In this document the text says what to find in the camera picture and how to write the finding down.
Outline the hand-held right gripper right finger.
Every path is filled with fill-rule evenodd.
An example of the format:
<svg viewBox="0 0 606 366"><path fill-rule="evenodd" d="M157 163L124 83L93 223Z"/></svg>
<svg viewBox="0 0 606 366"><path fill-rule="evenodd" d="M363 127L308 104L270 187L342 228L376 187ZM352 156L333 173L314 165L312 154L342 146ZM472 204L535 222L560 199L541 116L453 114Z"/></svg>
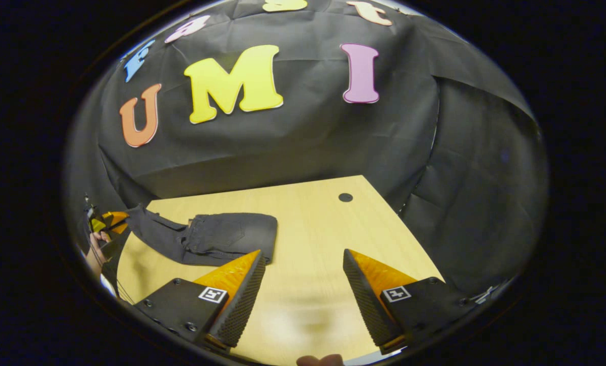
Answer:
<svg viewBox="0 0 606 366"><path fill-rule="evenodd" d="M344 251L343 271L370 337L382 354L428 347L478 306L437 277L416 280L354 250Z"/></svg>

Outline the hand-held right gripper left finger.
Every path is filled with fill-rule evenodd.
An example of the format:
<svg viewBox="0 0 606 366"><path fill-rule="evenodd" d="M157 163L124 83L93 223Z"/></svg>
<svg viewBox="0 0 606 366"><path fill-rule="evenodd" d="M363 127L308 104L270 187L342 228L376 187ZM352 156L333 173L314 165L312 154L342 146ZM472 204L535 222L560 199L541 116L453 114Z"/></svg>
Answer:
<svg viewBox="0 0 606 366"><path fill-rule="evenodd" d="M265 268L263 252L255 250L195 281L169 280L134 308L180 339L228 352L247 326Z"/></svg>

